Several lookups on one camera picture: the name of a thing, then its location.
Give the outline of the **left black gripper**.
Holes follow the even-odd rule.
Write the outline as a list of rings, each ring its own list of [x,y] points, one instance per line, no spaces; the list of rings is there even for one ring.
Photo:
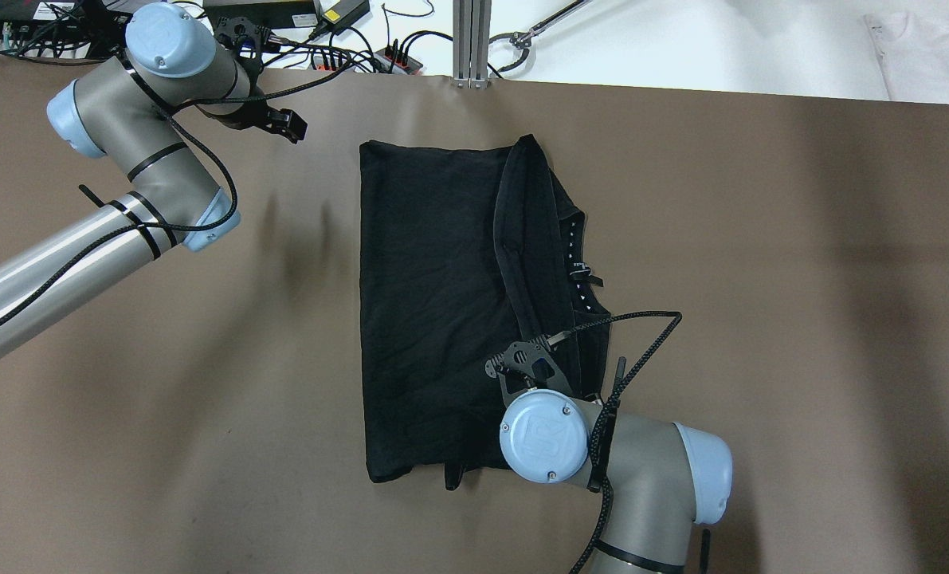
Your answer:
[[[307,121],[298,113],[286,108],[271,108],[265,100],[205,103],[203,113],[224,127],[238,131],[259,128],[266,133],[282,136],[292,144],[302,141],[308,130]]]

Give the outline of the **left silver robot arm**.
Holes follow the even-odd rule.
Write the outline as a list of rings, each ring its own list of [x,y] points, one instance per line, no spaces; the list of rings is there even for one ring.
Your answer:
[[[85,217],[0,265],[0,360],[176,247],[204,250],[240,222],[233,180],[206,167],[201,142],[176,123],[198,108],[229,128],[293,143],[306,121],[274,108],[258,69],[172,2],[129,18],[120,51],[48,103],[56,134],[116,171]]]

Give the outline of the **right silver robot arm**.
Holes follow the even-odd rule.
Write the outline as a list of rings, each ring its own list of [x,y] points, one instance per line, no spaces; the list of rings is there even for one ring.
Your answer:
[[[554,390],[529,390],[500,422],[507,464],[543,484],[587,486],[588,432],[601,407]],[[587,573],[682,573],[696,525],[724,516],[733,458],[715,434],[644,415],[619,415],[606,478],[611,509],[591,545]]]

